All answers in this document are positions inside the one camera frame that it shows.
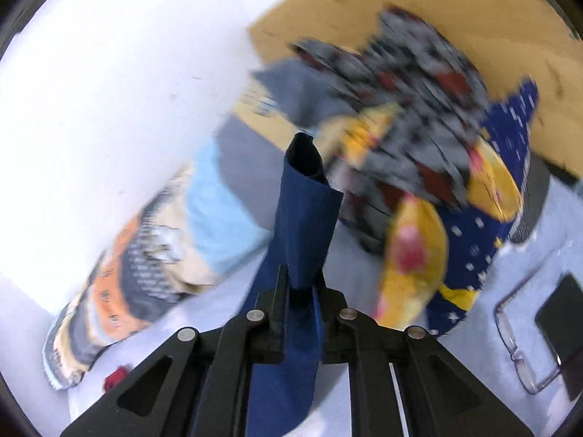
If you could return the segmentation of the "navy jacket with red collar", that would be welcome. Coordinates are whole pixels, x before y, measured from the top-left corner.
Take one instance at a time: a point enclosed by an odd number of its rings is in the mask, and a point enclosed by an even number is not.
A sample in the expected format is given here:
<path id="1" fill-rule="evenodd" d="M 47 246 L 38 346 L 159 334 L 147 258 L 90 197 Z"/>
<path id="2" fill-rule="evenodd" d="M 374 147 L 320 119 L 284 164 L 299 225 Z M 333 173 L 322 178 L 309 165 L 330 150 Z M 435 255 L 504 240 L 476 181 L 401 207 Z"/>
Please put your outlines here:
<path id="1" fill-rule="evenodd" d="M 193 435 L 283 436 L 307 417 L 322 353 L 322 270 L 342 197 L 311 136 L 298 133 L 267 254 L 240 313 L 216 333 Z"/>

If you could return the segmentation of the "eyeglasses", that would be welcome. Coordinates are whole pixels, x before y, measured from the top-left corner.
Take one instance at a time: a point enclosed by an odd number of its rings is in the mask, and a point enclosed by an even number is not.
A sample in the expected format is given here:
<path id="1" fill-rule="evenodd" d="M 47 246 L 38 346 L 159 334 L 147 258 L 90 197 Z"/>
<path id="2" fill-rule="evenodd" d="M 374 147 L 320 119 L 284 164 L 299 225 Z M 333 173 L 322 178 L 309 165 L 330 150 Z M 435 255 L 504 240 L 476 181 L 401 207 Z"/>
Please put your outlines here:
<path id="1" fill-rule="evenodd" d="M 541 393 L 561 369 L 561 359 L 536 321 L 565 273 L 561 253 L 562 249 L 554 249 L 539 257 L 494 307 L 499 337 L 529 395 Z"/>

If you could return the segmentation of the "black smartphone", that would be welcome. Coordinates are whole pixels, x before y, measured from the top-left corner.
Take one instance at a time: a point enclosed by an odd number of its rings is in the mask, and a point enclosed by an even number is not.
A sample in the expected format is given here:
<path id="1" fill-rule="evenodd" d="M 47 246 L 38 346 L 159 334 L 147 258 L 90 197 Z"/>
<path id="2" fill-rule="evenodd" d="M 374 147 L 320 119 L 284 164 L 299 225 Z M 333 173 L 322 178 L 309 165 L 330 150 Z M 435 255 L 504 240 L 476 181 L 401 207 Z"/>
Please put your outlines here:
<path id="1" fill-rule="evenodd" d="M 582 303 L 581 285 L 566 273 L 535 317 L 571 401 L 582 393 Z"/>

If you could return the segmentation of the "patchwork rolled quilt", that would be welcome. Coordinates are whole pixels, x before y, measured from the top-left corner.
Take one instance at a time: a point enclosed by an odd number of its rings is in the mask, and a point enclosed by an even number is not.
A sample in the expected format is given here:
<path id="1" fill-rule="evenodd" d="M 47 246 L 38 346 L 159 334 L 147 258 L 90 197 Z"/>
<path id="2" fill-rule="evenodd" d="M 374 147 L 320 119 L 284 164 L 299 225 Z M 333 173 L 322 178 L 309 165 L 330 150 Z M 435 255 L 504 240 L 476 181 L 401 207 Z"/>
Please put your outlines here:
<path id="1" fill-rule="evenodd" d="M 230 115 L 125 224 L 44 341 L 55 390 L 77 386 L 106 348 L 218 285 L 269 241 L 295 132 L 279 115 Z"/>

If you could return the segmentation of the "colourful patterned cloth pile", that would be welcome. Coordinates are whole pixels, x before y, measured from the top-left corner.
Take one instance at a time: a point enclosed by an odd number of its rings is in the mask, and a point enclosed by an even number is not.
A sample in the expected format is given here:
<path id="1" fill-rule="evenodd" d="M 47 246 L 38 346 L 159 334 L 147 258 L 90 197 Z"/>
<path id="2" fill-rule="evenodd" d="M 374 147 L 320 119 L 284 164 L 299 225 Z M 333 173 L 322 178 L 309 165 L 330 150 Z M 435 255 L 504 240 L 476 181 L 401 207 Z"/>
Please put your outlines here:
<path id="1" fill-rule="evenodd" d="M 523 211 L 536 82 L 491 100 L 461 50 L 396 6 L 362 50 L 299 40 L 255 80 L 309 133 L 344 118 L 331 176 L 340 221 L 383 260 L 379 324 L 424 317 L 437 336 L 460 324 Z"/>

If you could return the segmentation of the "wooden headboard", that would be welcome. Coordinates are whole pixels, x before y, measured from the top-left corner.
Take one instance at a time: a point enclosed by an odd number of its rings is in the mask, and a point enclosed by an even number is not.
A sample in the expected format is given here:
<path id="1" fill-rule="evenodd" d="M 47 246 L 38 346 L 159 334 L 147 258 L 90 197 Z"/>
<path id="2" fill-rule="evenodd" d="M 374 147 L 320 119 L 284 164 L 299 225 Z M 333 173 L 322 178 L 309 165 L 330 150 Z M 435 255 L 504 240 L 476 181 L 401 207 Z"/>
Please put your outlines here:
<path id="1" fill-rule="evenodd" d="M 582 41 L 544 0 L 283 0 L 248 33 L 265 62 L 288 55 L 289 43 L 305 36 L 355 48 L 388 3 L 420 16 L 462 50 L 492 97 L 532 76 L 540 91 L 533 147 L 581 175 Z"/>

